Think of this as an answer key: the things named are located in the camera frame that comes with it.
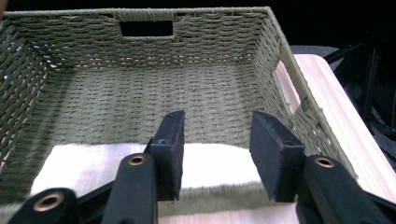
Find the dark background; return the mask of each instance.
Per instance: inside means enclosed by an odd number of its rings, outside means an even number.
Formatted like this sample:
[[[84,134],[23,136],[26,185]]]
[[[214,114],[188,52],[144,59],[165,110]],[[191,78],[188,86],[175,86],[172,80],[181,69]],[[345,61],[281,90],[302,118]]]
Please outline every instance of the dark background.
[[[7,10],[55,10],[101,7],[263,7],[269,6],[291,45],[344,47],[361,41],[368,30],[396,13],[394,0],[126,1],[9,0]]]

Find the black object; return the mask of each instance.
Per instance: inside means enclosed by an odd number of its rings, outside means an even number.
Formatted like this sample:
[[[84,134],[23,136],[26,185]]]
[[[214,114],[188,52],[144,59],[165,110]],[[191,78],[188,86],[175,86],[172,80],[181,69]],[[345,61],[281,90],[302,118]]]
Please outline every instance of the black object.
[[[270,199],[290,202],[297,194],[300,223],[396,223],[395,204],[362,190],[338,161],[306,158],[291,135],[274,117],[253,114],[250,152]]]
[[[125,157],[115,181],[79,199],[71,189],[30,198],[9,223],[157,223],[157,202],[178,199],[183,174],[184,111],[166,115],[145,153]]]

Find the green woven basket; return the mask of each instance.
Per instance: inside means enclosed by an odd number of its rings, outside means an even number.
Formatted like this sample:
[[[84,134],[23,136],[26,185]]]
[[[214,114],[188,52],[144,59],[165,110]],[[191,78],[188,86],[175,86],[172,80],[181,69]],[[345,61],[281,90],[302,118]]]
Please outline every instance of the green woven basket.
[[[121,21],[171,21],[173,33],[123,36]],[[147,143],[180,109],[188,143],[248,148],[258,110],[353,173],[269,7],[8,12],[0,43],[0,203],[26,199],[55,145]]]

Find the basket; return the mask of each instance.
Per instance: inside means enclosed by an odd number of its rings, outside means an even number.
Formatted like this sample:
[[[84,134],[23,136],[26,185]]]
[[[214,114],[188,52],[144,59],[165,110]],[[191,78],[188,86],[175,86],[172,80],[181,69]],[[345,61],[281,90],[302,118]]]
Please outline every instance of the basket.
[[[173,33],[124,36],[126,21],[169,21]],[[181,109],[188,143],[248,148],[257,110],[353,174],[269,7],[8,12],[0,42],[0,203],[26,199],[55,145],[147,143]],[[279,62],[301,99],[294,113]]]

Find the white cloth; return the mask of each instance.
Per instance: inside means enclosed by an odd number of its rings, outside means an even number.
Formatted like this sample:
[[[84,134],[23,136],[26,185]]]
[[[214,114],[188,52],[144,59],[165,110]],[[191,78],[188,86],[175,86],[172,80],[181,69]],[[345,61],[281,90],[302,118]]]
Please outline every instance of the white cloth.
[[[53,148],[36,177],[31,195],[44,189],[69,188],[80,197],[114,180],[122,158],[146,145],[62,145]],[[260,183],[248,150],[221,144],[186,144],[183,189]]]

